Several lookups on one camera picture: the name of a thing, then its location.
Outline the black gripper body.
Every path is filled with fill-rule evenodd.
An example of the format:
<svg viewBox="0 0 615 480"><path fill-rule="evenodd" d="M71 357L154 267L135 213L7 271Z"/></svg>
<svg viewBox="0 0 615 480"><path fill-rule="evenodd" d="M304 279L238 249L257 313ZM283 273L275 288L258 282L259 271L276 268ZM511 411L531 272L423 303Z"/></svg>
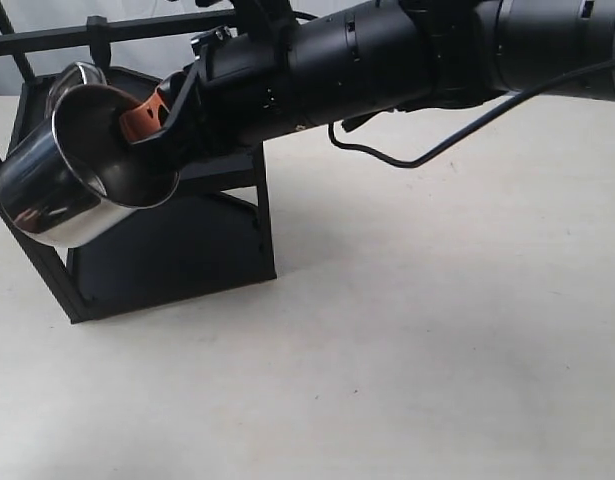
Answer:
<svg viewBox="0 0 615 480"><path fill-rule="evenodd" d="M305 125L290 79L288 44L279 32L230 37L214 29L192 45L195 61L152 95L168 106L166 122L148 138L129 142L152 170L228 156Z"/></svg>

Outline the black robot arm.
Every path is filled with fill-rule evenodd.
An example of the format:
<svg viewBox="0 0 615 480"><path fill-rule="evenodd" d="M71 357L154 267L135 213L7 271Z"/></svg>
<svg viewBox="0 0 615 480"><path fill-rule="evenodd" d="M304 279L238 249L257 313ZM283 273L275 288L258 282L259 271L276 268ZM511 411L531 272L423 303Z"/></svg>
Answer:
<svg viewBox="0 0 615 480"><path fill-rule="evenodd" d="M615 102L615 1L368 1L306 23L286 1L234 10L241 35L200 34L194 63L119 116L157 170L386 111L498 101L412 169L541 94Z"/></svg>

